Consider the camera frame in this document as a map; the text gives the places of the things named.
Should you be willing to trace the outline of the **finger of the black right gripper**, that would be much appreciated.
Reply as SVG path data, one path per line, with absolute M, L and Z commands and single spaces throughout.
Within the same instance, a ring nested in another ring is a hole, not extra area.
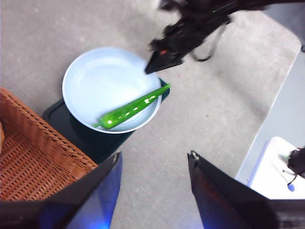
M 182 63 L 179 55 L 174 55 L 166 50 L 154 51 L 144 71 L 146 74 L 151 74 L 179 66 Z

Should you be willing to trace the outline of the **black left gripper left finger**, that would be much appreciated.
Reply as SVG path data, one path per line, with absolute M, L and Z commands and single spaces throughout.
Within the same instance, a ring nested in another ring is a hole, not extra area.
M 117 152 L 83 178 L 45 200 L 2 201 L 2 229 L 108 229 L 120 192 Z

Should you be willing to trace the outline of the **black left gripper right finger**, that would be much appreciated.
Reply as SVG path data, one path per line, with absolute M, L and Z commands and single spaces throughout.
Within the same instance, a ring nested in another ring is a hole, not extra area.
M 195 151 L 188 154 L 191 189 L 205 229 L 276 229 L 269 200 Z

